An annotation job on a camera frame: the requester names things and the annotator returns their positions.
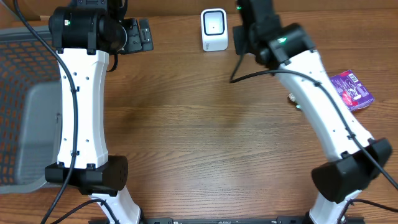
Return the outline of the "purple pad package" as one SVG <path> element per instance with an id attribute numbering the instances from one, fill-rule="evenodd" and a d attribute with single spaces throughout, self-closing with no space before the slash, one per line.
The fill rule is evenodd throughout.
<path id="1" fill-rule="evenodd" d="M 350 111 L 370 106 L 375 98 L 352 70 L 330 78 L 335 90 Z"/>

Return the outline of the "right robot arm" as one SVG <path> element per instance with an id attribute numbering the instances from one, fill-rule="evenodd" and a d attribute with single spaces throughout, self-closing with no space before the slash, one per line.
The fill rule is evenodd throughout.
<path id="1" fill-rule="evenodd" d="M 253 54 L 294 95 L 312 125 L 326 163 L 312 170 L 318 190 L 304 223 L 350 223 L 349 207 L 379 175 L 392 154 L 387 139 L 374 139 L 347 108 L 305 29 L 283 26 L 272 1 L 238 0 L 242 24 L 233 28 L 236 53 Z"/>

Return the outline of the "white tube gold cap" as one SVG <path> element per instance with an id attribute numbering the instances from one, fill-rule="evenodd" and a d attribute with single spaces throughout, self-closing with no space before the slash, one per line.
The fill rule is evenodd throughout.
<path id="1" fill-rule="evenodd" d="M 291 101 L 291 102 L 293 102 L 293 103 L 296 103 L 297 101 L 296 101 L 296 97 L 292 94 L 292 93 L 290 93 L 289 95 L 288 95 L 288 97 L 289 97 L 289 100 Z"/>

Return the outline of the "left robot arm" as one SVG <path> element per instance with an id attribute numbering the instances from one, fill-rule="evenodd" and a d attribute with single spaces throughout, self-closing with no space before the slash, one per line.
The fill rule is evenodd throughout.
<path id="1" fill-rule="evenodd" d="M 106 223 L 144 223 L 126 187 L 128 161 L 104 137 L 104 83 L 110 56 L 152 50 L 145 19 L 126 19 L 126 1 L 73 1 L 49 19 L 62 85 L 62 132 L 51 184 L 76 187 L 97 203 Z"/>

